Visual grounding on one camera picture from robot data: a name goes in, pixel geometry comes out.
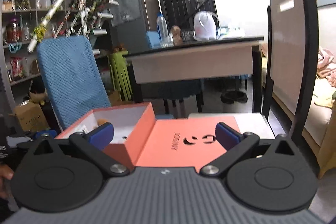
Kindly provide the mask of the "person's left hand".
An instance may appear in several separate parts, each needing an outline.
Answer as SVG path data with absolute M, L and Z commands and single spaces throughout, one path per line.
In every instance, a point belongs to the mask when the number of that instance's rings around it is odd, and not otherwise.
M 5 180 L 11 180 L 13 178 L 14 171 L 5 164 L 1 164 L 0 166 L 0 197 L 2 199 L 8 198 L 8 192 L 5 187 Z

